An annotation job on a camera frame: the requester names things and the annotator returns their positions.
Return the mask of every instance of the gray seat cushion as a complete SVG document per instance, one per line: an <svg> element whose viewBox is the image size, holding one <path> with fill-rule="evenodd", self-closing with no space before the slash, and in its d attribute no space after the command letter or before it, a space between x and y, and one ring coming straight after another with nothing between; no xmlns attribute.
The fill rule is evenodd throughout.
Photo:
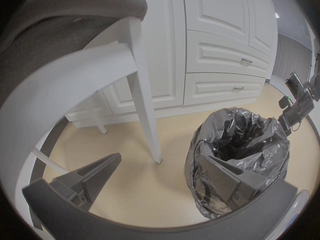
<svg viewBox="0 0 320 240"><path fill-rule="evenodd" d="M146 0L27 0L1 36L0 106L41 66L83 49L119 19L143 20L146 12Z"/></svg>

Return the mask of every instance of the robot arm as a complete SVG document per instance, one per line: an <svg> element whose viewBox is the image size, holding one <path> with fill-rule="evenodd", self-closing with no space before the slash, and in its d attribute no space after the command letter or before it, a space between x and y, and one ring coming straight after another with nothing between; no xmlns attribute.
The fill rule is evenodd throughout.
<svg viewBox="0 0 320 240"><path fill-rule="evenodd" d="M291 128L301 123L311 110L314 109L313 101L320 99L320 73L314 75L310 82L303 84L299 77L292 73L290 78L285 83L293 94L296 102L290 103L290 98L284 96L279 100L279 106L285 109L278 121L281 123L287 136L291 134Z"/></svg>

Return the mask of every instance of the chair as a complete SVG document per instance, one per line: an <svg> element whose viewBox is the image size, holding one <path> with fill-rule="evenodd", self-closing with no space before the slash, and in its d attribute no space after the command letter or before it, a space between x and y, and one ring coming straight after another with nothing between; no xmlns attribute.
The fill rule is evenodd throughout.
<svg viewBox="0 0 320 240"><path fill-rule="evenodd" d="M145 0L27 0L12 17L0 45L7 75L1 82L0 179L11 202L37 141L78 103L123 77L152 156L161 162L142 42L146 9ZM98 34L118 43L99 46L99 38L92 40ZM92 48L81 50L91 40Z"/></svg>

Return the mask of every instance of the gray curtain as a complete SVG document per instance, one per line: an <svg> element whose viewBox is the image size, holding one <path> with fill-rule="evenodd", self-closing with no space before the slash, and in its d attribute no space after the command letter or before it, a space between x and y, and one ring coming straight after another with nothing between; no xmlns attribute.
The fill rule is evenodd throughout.
<svg viewBox="0 0 320 240"><path fill-rule="evenodd" d="M296 72L302 82L309 79L311 51L303 44L278 34L278 48L272 74L286 80Z"/></svg>

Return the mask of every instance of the dark baseboard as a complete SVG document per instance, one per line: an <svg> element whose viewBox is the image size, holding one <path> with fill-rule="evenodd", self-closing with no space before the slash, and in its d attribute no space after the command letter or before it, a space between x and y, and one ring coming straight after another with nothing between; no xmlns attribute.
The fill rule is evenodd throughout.
<svg viewBox="0 0 320 240"><path fill-rule="evenodd" d="M42 148L40 151L45 154L47 157L50 157L50 154L54 148L54 145L56 144L58 138L60 137L62 131L68 124L68 119L64 116L59 122L56 123L56 125L52 128L50 131L48 137L44 141ZM31 178L30 178L30 183L34 182L35 180L42 178L43 173L45 171L46 164L42 162L39 158L35 160ZM32 223L35 228L42 230L41 222L38 220L36 215L33 213L33 211L30 209L30 216Z"/></svg>

